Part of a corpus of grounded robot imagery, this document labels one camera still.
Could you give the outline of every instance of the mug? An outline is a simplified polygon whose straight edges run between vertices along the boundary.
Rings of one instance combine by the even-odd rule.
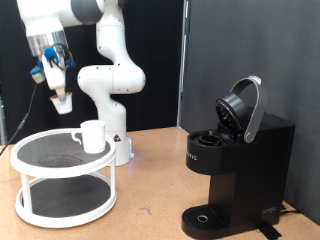
[[[89,120],[80,124],[71,132],[71,137],[81,145],[81,140],[75,137],[76,133],[82,133],[83,149],[86,153],[101,153],[106,148],[104,127],[105,123],[101,120]]]

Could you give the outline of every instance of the drip tray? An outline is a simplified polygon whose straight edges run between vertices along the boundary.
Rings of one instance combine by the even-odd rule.
[[[34,184],[30,191],[33,214],[50,218],[88,213],[110,198],[110,186],[90,175],[45,179]]]
[[[227,236],[229,226],[209,206],[187,209],[182,215],[182,230],[196,239],[216,239]]]

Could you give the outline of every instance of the robotic arm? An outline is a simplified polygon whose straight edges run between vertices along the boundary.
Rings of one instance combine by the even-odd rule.
[[[59,114],[72,111],[71,94],[65,92],[65,72],[74,67],[63,26],[93,24],[100,20],[104,0],[17,0],[21,19],[38,66],[30,74],[41,83],[47,79]]]
[[[92,98],[99,119],[106,123],[106,135],[116,142],[117,166],[129,162],[133,153],[131,139],[126,135],[126,109],[110,95],[140,92],[146,82],[144,72],[126,49],[121,2],[127,1],[105,0],[104,14],[96,29],[97,49],[113,65],[85,67],[78,74],[79,87]]]

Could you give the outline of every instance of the wooden table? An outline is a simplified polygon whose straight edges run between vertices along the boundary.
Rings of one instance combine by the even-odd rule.
[[[38,228],[17,216],[14,203],[21,181],[10,164],[9,146],[0,159],[0,239],[190,239],[181,230],[181,215],[187,208],[207,203],[210,176],[186,167],[188,133],[172,127],[128,135],[135,157],[116,169],[115,206],[100,219],[69,229]],[[101,172],[108,175],[108,167]],[[320,239],[320,227],[302,214],[282,216],[275,228],[283,240]],[[266,238],[251,231],[224,239]]]

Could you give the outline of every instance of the black coffee maker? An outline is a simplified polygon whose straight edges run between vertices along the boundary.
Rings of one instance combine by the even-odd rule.
[[[239,98],[250,84],[257,90],[253,111]],[[295,126],[266,114],[267,103],[261,79],[241,79],[216,102],[217,129],[188,136],[188,168],[211,175],[209,203],[182,215],[188,236],[218,239],[254,229],[281,236],[272,225],[279,222]]]

